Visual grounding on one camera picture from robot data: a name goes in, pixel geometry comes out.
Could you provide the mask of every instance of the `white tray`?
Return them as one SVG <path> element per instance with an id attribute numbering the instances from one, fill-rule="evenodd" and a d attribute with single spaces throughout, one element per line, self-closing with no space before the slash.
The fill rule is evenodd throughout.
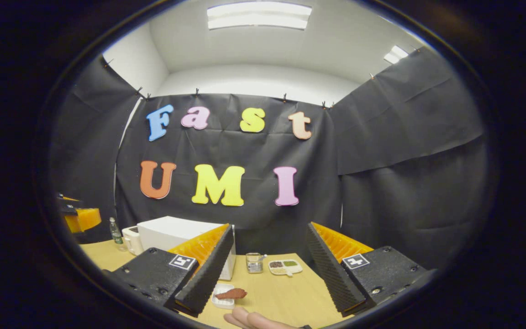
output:
<path id="1" fill-rule="evenodd" d="M 217 283 L 215 289 L 212 293 L 212 303 L 217 306 L 217 308 L 226 308 L 227 310 L 232 310 L 234 308 L 234 299 L 218 299 L 215 296 L 217 294 L 226 293 L 228 290 L 234 289 L 234 285 L 227 285 L 225 283 Z"/>
<path id="2" fill-rule="evenodd" d="M 294 266 L 282 266 L 282 267 L 271 267 L 272 262 L 295 262 L 297 265 Z M 292 277 L 292 274 L 299 273 L 303 269 L 301 268 L 301 265 L 299 265 L 297 260 L 270 260 L 267 263 L 267 267 L 269 267 L 269 271 L 275 275 L 287 275 L 288 277 Z"/>

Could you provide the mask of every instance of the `blue letter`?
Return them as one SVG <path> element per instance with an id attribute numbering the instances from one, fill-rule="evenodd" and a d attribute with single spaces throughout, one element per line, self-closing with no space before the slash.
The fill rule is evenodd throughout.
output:
<path id="1" fill-rule="evenodd" d="M 171 105 L 168 105 L 168 106 L 164 106 L 160 108 L 159 110 L 147 115 L 146 119 L 150 121 L 150 131 L 151 131 L 150 142 L 165 135 L 165 129 L 163 129 L 161 125 L 163 125 L 164 127 L 168 126 L 168 123 L 169 123 L 168 113 L 171 113 L 173 110 L 174 110 L 174 107 Z"/>

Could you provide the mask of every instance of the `small glass cup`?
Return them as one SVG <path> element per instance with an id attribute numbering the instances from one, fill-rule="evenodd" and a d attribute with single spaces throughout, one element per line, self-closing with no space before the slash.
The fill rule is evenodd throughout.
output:
<path id="1" fill-rule="evenodd" d="M 261 273 L 263 272 L 263 261 L 260 261 L 261 254 L 258 252 L 250 252 L 245 255 L 247 260 L 247 271 L 249 273 Z"/>

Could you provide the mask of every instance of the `white wall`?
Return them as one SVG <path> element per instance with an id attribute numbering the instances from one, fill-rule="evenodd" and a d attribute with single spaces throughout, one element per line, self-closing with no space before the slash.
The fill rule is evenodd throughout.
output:
<path id="1" fill-rule="evenodd" d="M 149 24 L 130 32 L 103 52 L 105 60 L 125 81 L 141 93 L 154 95 L 168 76 L 168 69 L 155 48 Z"/>
<path id="2" fill-rule="evenodd" d="M 305 69 L 271 65 L 219 65 L 171 73 L 155 96 L 243 94 L 269 96 L 326 106 L 338 102 L 359 83 Z"/>

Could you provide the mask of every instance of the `wooden table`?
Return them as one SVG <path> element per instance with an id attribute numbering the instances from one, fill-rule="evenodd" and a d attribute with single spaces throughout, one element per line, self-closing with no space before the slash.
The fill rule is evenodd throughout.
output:
<path id="1" fill-rule="evenodd" d="M 81 247 L 98 267 L 109 271 L 116 270 L 135 257 L 129 251 L 119 251 L 113 240 Z M 268 263 L 273 260 L 297 260 L 303 271 L 295 273 L 294 277 L 273 275 L 268 267 Z M 243 306 L 249 312 L 258 312 L 294 327 L 307 324 L 321 328 L 348 318 L 342 318 L 336 311 L 324 281 L 297 254 L 269 255 L 263 260 L 263 273 L 257 274 L 248 273 L 245 262 L 244 255 L 237 255 L 232 280 L 219 281 L 246 290 L 247 297 L 236 300 L 236 306 Z M 182 315 L 213 327 L 237 329 L 223 318 L 231 310 L 215 307 L 211 298 L 198 318 Z"/>

